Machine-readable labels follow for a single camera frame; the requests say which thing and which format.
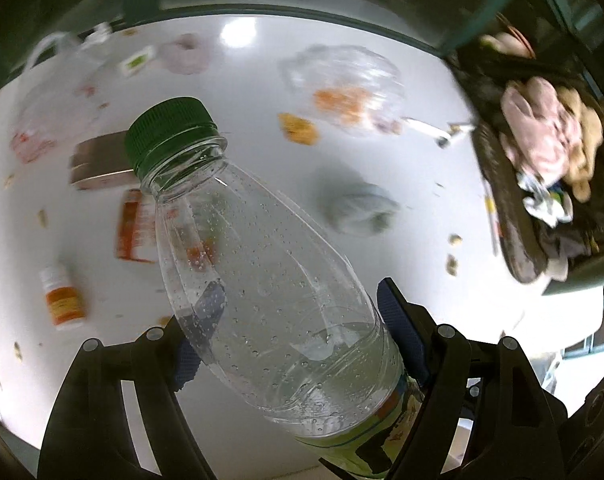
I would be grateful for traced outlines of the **small white green bottle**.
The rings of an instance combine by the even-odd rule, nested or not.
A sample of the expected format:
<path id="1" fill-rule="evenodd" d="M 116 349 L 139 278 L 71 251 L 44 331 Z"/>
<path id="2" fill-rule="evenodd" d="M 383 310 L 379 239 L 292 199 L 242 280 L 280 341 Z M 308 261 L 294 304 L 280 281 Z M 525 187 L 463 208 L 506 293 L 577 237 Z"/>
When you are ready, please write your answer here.
<path id="1" fill-rule="evenodd" d="M 119 64 L 119 71 L 124 77 L 131 77 L 139 73 L 156 57 L 156 48 L 147 46 L 142 48 Z"/>

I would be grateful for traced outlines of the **clear bottle green cap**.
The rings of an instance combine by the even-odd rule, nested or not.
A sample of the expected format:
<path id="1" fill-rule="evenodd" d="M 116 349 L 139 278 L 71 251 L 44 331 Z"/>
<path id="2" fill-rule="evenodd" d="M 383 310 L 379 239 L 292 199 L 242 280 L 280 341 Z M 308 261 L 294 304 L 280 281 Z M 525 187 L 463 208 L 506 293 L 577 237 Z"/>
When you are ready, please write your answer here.
<path id="1" fill-rule="evenodd" d="M 350 264 L 226 157 L 199 100 L 146 110 L 125 149 L 153 198 L 166 293 L 196 355 L 326 462 L 385 476 L 422 397 Z"/>

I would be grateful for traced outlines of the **pink cardboard box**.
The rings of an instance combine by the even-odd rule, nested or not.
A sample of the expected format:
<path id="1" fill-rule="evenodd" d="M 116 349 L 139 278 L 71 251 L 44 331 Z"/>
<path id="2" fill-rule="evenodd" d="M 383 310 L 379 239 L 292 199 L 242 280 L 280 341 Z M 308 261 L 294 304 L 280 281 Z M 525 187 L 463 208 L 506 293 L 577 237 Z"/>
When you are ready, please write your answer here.
<path id="1" fill-rule="evenodd" d="M 125 136 L 119 131 L 76 144 L 69 159 L 70 185 L 81 191 L 139 185 L 127 158 Z"/>

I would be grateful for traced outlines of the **red white packet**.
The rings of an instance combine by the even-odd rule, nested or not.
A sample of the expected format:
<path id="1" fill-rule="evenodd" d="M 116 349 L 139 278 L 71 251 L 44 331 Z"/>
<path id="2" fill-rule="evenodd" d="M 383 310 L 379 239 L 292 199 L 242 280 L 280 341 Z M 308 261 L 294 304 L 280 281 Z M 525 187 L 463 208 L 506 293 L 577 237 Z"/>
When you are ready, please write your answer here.
<path id="1" fill-rule="evenodd" d="M 116 258 L 142 263 L 158 261 L 154 201 L 138 188 L 127 190 L 123 196 Z"/>

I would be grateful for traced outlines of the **white orange pill bottle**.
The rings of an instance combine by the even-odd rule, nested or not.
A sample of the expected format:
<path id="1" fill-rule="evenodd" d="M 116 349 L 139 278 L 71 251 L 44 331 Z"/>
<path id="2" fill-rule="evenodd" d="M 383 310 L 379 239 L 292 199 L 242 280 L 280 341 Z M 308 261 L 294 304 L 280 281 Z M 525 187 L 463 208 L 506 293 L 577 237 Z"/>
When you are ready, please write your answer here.
<path id="1" fill-rule="evenodd" d="M 46 266 L 40 271 L 45 302 L 52 325 L 57 330 L 70 330 L 85 322 L 83 299 L 62 264 Z"/>

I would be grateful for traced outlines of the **clear bag orange peels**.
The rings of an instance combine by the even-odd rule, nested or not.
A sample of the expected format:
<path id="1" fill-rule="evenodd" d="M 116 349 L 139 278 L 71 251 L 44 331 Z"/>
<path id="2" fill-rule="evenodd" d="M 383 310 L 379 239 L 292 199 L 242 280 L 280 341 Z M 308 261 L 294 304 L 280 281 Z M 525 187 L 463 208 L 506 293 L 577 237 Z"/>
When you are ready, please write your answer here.
<path id="1" fill-rule="evenodd" d="M 399 134 L 406 104 L 401 71 L 359 46 L 316 44 L 280 63 L 296 114 L 351 136 Z"/>

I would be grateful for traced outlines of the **crumpled grey tissue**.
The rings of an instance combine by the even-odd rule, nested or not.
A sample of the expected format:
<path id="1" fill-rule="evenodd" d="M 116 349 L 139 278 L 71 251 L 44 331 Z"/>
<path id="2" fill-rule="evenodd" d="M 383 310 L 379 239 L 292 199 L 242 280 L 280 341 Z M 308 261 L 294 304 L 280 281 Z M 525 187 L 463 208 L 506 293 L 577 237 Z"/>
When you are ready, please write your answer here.
<path id="1" fill-rule="evenodd" d="M 368 237 L 390 229 L 400 209 L 384 188 L 360 182 L 342 188 L 326 206 L 326 216 L 336 231 Z"/>

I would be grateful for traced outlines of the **orange peel piece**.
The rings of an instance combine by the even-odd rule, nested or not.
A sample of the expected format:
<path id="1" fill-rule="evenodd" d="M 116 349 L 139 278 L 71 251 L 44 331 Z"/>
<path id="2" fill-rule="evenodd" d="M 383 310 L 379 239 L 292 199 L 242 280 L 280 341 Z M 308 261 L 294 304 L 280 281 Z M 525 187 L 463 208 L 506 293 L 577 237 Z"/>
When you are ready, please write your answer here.
<path id="1" fill-rule="evenodd" d="M 314 145 L 319 139 L 315 125 L 307 119 L 289 113 L 278 115 L 279 125 L 285 137 L 293 143 Z"/>

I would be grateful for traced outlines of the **white red plastic bag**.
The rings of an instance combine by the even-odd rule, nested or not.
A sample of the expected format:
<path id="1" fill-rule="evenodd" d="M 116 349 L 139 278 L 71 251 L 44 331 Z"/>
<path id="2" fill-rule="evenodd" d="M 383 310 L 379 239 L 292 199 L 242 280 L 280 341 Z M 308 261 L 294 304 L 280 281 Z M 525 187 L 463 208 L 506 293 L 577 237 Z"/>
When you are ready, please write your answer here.
<path id="1" fill-rule="evenodd" d="M 100 115 L 98 78 L 108 58 L 70 32 L 35 46 L 19 77 L 9 143 L 23 165 L 84 136 Z"/>

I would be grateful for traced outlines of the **black trash bin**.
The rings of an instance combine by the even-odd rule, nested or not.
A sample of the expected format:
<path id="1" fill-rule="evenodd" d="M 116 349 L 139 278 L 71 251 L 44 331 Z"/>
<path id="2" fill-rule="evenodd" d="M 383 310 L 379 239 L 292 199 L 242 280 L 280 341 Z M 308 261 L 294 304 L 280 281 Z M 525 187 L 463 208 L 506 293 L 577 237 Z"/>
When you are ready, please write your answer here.
<path id="1" fill-rule="evenodd" d="M 447 62 L 479 115 L 471 139 L 512 276 L 548 276 L 549 295 L 604 286 L 604 107 L 581 60 L 510 28 Z"/>

